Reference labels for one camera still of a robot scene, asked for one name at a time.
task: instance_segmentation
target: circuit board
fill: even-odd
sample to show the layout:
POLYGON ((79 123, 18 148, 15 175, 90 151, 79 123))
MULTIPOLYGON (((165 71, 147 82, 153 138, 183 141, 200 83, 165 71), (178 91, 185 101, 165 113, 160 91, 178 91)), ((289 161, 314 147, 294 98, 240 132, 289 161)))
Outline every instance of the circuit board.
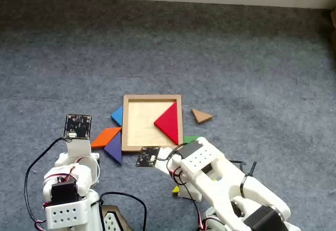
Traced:
POLYGON ((156 157, 159 153, 159 146, 142 147, 141 153, 136 161, 138 167, 155 167, 156 157))
POLYGON ((92 116, 88 114, 67 114, 64 137, 89 139, 92 116))

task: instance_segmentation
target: tan triangle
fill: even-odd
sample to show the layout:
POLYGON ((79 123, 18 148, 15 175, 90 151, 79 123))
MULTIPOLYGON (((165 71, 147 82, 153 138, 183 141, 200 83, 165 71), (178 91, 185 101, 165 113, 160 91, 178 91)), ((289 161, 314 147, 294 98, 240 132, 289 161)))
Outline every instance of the tan triangle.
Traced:
POLYGON ((212 114, 207 114, 197 109, 192 109, 191 112, 194 114, 194 117, 198 123, 205 122, 207 120, 210 120, 212 117, 214 117, 212 114))

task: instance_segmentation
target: black cable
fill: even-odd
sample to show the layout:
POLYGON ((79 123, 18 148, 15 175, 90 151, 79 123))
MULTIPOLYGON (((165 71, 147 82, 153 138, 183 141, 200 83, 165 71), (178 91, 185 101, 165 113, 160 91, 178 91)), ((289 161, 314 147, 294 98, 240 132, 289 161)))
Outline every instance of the black cable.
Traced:
POLYGON ((197 222, 198 222, 197 224, 200 225, 200 219, 199 219, 199 218, 200 218, 200 210, 198 209, 198 206, 197 206, 195 200, 193 199, 193 197, 191 196, 191 193, 190 193, 188 187, 185 185, 185 183, 183 184, 183 186, 184 186, 185 189, 187 190, 190 199, 191 199, 191 200, 193 201, 193 203, 194 203, 194 206, 195 206, 196 211, 197 211, 197 222))
POLYGON ((100 208, 100 221, 101 221, 101 224, 102 224, 102 227, 103 227, 103 231, 105 231, 105 225, 104 225, 104 218, 103 218, 103 214, 102 214, 102 211, 101 211, 101 206, 104 204, 104 201, 103 201, 103 197, 105 195, 124 195, 124 196, 127 196, 127 197, 131 197, 135 200, 137 200, 138 202, 140 202, 142 205, 143 205, 143 208, 144 208, 144 215, 143 215, 143 225, 142 225, 142 230, 145 231, 146 230, 146 221, 147 221, 147 207, 146 207, 146 204, 141 200, 139 199, 138 197, 135 197, 134 195, 132 194, 128 194, 128 193, 121 193, 121 192, 106 192, 106 193, 103 193, 102 195, 100 195, 99 197, 99 208, 100 208))
POLYGON ((246 165, 244 161, 239 161, 239 160, 229 160, 231 163, 236 163, 239 164, 239 169, 244 172, 243 165, 246 165))
POLYGON ((28 167, 27 171, 26 171, 26 176, 25 176, 25 184, 24 184, 24 195, 25 195, 25 202, 26 202, 26 207, 28 210, 28 214, 30 216, 30 218, 36 222, 37 219, 34 217, 33 213, 32 213, 32 209, 30 208, 30 204, 29 204, 29 200, 28 200, 28 192, 27 192, 27 187, 28 187, 28 176, 30 173, 30 170, 32 169, 32 167, 37 163, 37 161, 39 161, 58 141, 60 140, 64 140, 64 141, 69 141, 69 139, 66 138, 58 138, 56 139, 54 142, 52 142, 51 145, 49 145, 48 148, 45 149, 44 152, 42 152, 42 154, 40 156, 38 156, 37 159, 35 159, 33 161, 33 163, 28 167))
POLYGON ((206 221, 208 220, 208 219, 213 219, 214 221, 217 221, 217 222, 219 222, 219 223, 221 223, 223 226, 225 226, 225 224, 223 223, 223 222, 221 222, 219 219, 217 219, 217 218, 215 218, 215 217, 206 217, 202 222, 203 222, 203 225, 205 225, 206 224, 206 221))
POLYGON ((159 161, 167 161, 168 159, 170 159, 171 158, 171 156, 172 155, 174 155, 176 152, 177 152, 177 150, 181 147, 181 146, 184 146, 184 145, 186 145, 187 143, 181 143, 181 144, 179 144, 178 146, 176 146, 169 154, 168 154, 168 156, 165 158, 165 159, 162 159, 162 158, 156 158, 156 160, 159 160, 159 161))
POLYGON ((254 169, 256 168, 256 165, 257 165, 257 162, 254 161, 253 165, 251 167, 251 170, 248 173, 245 174, 245 176, 243 177, 243 180, 241 181, 239 189, 240 189, 240 194, 243 198, 245 198, 245 194, 244 194, 244 191, 243 191, 244 184, 246 182, 247 177, 249 177, 249 176, 253 177, 253 172, 254 172, 254 169))

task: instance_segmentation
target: purple triangle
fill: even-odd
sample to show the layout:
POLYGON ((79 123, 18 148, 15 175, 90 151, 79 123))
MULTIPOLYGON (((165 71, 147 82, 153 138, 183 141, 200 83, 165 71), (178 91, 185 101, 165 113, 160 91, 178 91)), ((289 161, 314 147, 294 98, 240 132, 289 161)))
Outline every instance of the purple triangle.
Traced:
POLYGON ((110 154, 119 164, 122 162, 121 157, 121 133, 119 132, 109 143, 104 150, 110 154))

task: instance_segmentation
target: blue triangle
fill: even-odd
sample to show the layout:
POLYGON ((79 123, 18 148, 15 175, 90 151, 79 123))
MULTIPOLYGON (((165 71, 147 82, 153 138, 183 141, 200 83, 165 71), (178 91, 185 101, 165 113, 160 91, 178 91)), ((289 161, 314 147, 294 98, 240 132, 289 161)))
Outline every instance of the blue triangle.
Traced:
POLYGON ((110 154, 119 164, 122 163, 121 155, 121 133, 119 132, 109 143, 104 150, 110 154))
POLYGON ((122 127, 122 106, 112 113, 111 118, 122 127))

